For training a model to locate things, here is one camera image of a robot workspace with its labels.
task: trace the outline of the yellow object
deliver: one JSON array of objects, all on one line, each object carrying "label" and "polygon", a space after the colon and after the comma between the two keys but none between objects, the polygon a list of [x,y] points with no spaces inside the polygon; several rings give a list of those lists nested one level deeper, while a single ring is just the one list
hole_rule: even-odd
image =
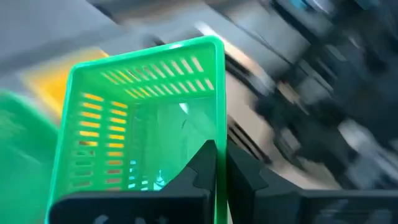
[{"label": "yellow object", "polygon": [[[107,57],[108,54],[100,49],[88,49],[74,52],[60,60],[53,60],[31,70],[25,76],[24,82],[47,104],[59,118],[62,115],[63,99],[67,89],[68,74],[72,66],[79,62]],[[86,98],[103,101],[102,98],[86,94]]]}]

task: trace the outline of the gray floor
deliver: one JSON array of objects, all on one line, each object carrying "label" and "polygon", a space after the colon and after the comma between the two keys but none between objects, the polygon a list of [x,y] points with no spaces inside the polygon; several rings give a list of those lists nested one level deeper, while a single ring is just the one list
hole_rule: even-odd
[{"label": "gray floor", "polygon": [[[31,3],[28,0],[5,0],[2,5],[0,29],[5,35],[0,35],[0,88],[19,92],[39,106],[41,102],[26,89],[19,77],[43,62],[87,47],[99,47],[111,55],[121,54],[142,49],[146,34],[173,40],[195,25],[202,24],[203,27],[207,24],[209,30],[233,46],[232,51],[243,64],[264,77],[287,64],[237,25],[266,39],[288,60],[294,60],[307,45],[277,14],[268,13],[254,1],[241,6],[241,10],[228,12],[237,25],[198,1],[181,5],[161,16],[131,19],[122,27],[85,1],[38,0]],[[227,76],[226,84],[229,115],[264,151],[280,161],[274,167],[279,175],[308,189],[337,188],[333,182],[321,182],[301,173],[274,153],[269,142],[272,130],[246,103],[251,100],[251,94],[231,76]]]}]

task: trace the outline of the green plastic basket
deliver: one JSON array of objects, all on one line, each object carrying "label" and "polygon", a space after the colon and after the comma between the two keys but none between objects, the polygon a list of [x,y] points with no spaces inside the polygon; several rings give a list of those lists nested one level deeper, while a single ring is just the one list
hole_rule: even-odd
[{"label": "green plastic basket", "polygon": [[217,219],[225,223],[224,48],[216,37],[79,63],[68,79],[49,204],[80,190],[160,190],[209,139],[219,150]]},{"label": "green plastic basket", "polygon": [[43,223],[57,129],[18,97],[0,91],[0,223]]}]

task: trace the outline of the green object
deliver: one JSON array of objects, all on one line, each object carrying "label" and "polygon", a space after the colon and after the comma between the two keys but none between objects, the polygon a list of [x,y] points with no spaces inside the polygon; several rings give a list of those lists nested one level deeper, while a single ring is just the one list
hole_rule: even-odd
[{"label": "green object", "polygon": [[209,139],[219,150],[217,217],[225,223],[224,48],[216,37],[79,63],[68,79],[49,204],[80,190],[160,190]]},{"label": "green object", "polygon": [[0,91],[0,223],[43,223],[57,130],[16,96]]}]

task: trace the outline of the basket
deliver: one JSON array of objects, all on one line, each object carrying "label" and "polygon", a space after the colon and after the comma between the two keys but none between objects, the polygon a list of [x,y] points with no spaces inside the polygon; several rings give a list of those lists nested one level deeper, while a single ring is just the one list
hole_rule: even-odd
[{"label": "basket", "polygon": [[0,223],[43,223],[57,129],[0,90]]},{"label": "basket", "polygon": [[[81,190],[160,190],[209,139],[224,186],[224,49],[216,37],[79,63],[68,78],[49,204]],[[226,210],[225,191],[217,194]]]}]

